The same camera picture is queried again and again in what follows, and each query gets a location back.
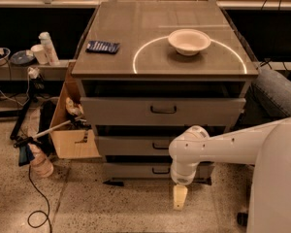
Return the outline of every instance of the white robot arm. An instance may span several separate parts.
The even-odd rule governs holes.
[[[255,164],[247,232],[291,232],[291,117],[215,137],[193,126],[169,152],[179,187],[192,183],[201,161]]]

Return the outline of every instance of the floor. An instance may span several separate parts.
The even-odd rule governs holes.
[[[16,106],[0,102],[0,110],[11,104]],[[37,106],[30,108],[19,134],[32,130]],[[48,205],[29,181],[29,166],[18,167],[19,150],[10,140],[15,124],[15,117],[0,118],[0,232],[49,232],[48,223],[33,229],[27,222],[34,211],[48,213]],[[212,185],[191,184],[183,210],[174,211],[171,180],[107,185],[99,158],[69,160],[52,154],[49,159],[54,166],[50,177],[40,179],[33,172],[30,177],[49,200],[52,232],[245,232],[237,213],[248,204],[252,170],[247,166],[217,163]],[[35,214],[30,223],[45,219]]]

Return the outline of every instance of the drawer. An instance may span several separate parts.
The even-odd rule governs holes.
[[[173,138],[168,137],[98,137],[103,155],[169,155]]]
[[[92,125],[231,125],[243,98],[88,98],[82,97]]]
[[[171,165],[167,163],[104,163],[103,165],[108,179],[169,179],[171,177]],[[213,163],[200,163],[195,178],[198,180],[208,179],[213,168]]]

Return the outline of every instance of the brown box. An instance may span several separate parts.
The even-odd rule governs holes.
[[[66,98],[70,97],[74,102],[80,102],[80,92],[76,81],[70,76],[72,68],[68,68],[65,82],[62,86],[56,109],[50,123],[50,128],[68,121],[66,111]],[[71,124],[64,125],[50,132],[56,153],[59,158],[77,159],[100,157],[95,143],[93,130],[88,130],[87,142],[80,143],[85,130],[69,130]]]

